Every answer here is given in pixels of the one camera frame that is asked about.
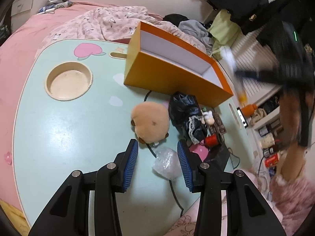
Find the pink fuzzy sleeve forearm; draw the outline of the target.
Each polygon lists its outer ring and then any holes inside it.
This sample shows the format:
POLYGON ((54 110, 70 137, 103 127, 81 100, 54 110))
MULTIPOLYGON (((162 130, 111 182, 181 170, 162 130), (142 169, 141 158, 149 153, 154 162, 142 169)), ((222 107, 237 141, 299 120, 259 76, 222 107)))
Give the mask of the pink fuzzy sleeve forearm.
POLYGON ((294 235, 314 205, 314 183, 301 171, 292 181, 276 173, 270 183, 272 208, 282 218, 286 235, 294 235))

